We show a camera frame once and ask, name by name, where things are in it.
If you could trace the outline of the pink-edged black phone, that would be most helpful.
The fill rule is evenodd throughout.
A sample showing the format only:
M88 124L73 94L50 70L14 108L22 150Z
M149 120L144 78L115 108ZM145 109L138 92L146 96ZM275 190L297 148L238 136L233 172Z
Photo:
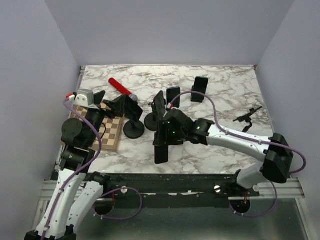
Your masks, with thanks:
M162 123L163 123L163 120L161 120L160 145L154 146L154 163L156 165L164 164L169 161L169 146L163 144Z

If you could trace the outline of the blue-edged black phone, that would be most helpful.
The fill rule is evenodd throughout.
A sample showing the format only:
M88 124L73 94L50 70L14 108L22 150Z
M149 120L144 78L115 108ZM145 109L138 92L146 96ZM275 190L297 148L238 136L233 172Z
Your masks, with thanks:
M167 108L169 108L169 104L171 101L178 96L181 93L181 88L179 86L175 87L169 87L166 89L166 103L167 103ZM174 103L173 103L174 108L179 108L180 107L180 97L178 97Z

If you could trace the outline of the black phone dark case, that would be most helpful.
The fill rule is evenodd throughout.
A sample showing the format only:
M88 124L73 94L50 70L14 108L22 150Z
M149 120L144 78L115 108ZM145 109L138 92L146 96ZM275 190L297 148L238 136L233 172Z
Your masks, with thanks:
M191 87L191 90L193 92L199 92L202 94L206 94L208 82L209 82L208 78L197 76L194 80L194 84ZM203 95L192 93L190 100L191 100L191 102L202 103L204 98L205 97Z

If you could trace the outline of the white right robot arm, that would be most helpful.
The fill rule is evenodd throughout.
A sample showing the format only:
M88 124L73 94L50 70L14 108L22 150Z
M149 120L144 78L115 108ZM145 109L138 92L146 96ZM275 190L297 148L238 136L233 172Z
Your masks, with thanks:
M153 141L156 164L168 162L169 146L190 142L227 148L257 160L256 164L235 173L230 191L236 196L243 195L259 183L284 184L289 178L293 153L281 134L267 137L219 128L217 123L204 118L193 121L178 109L159 113L156 120Z

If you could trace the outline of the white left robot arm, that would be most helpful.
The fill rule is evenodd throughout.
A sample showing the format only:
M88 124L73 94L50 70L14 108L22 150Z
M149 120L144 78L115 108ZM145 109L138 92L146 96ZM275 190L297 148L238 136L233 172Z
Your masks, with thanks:
M90 165L99 156L102 146L92 150L95 141L102 144L100 127L105 118L125 114L126 95L105 100L105 91L93 93L79 90L69 94L63 104L74 118L61 128L65 144L61 154L57 183L45 214L37 227L26 233L26 240L75 240L77 228L98 197L110 194L107 176L88 174Z

